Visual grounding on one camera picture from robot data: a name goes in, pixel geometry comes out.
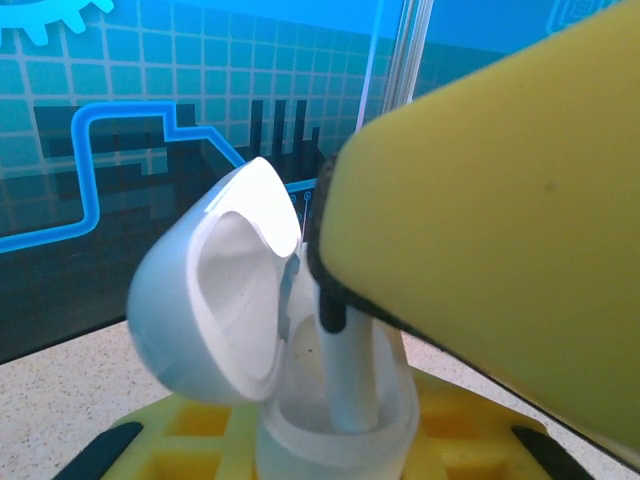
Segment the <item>glass panel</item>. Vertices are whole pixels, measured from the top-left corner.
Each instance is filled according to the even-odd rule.
[[[42,10],[26,15],[27,3]],[[165,137],[158,112],[173,107],[158,102],[176,105],[179,128],[213,126],[244,160],[269,159],[301,225],[319,165],[356,128],[376,3],[113,3],[78,12],[65,2],[0,0],[0,363],[123,319],[145,252],[232,168],[198,139],[201,130]],[[400,5],[384,6],[369,117],[381,103]],[[45,24],[52,13],[61,21]],[[73,115],[105,101],[145,102],[156,113],[137,116],[138,104],[125,112],[131,118],[96,119],[91,155],[74,155],[72,132],[76,147],[84,133]]]
[[[435,0],[414,98],[518,52],[619,0]]]

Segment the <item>blue line graphic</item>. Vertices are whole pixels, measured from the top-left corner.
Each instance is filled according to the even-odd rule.
[[[179,127],[176,103],[155,102],[96,102],[82,107],[71,121],[71,141],[78,172],[80,199],[84,217],[76,223],[46,228],[34,232],[19,233],[0,238],[0,254],[37,247],[71,238],[81,237],[93,231],[100,221],[100,202],[93,169],[90,129],[93,122],[116,118],[162,117],[165,142],[208,140],[229,163],[238,168],[246,162],[226,139],[212,126]],[[303,180],[286,185],[289,193],[314,188],[316,180]]]

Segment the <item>countertop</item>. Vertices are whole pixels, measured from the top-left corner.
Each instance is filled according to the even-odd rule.
[[[612,459],[443,352],[405,337],[410,363],[541,420],[598,480],[640,480]],[[0,479],[51,479],[118,418],[166,396],[126,325],[0,367]]]

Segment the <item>open case lid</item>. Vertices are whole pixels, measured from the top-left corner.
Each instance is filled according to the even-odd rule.
[[[147,253],[129,292],[134,345],[168,389],[208,403],[262,401],[283,360],[280,284],[301,232],[257,158],[200,199]]]

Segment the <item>gear icon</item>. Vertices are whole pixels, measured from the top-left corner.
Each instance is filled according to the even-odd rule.
[[[5,28],[22,28],[36,46],[42,47],[49,43],[46,26],[50,23],[63,21],[73,33],[84,32],[87,27],[80,10],[91,3],[104,13],[113,10],[113,0],[36,0],[0,5],[0,34]]]

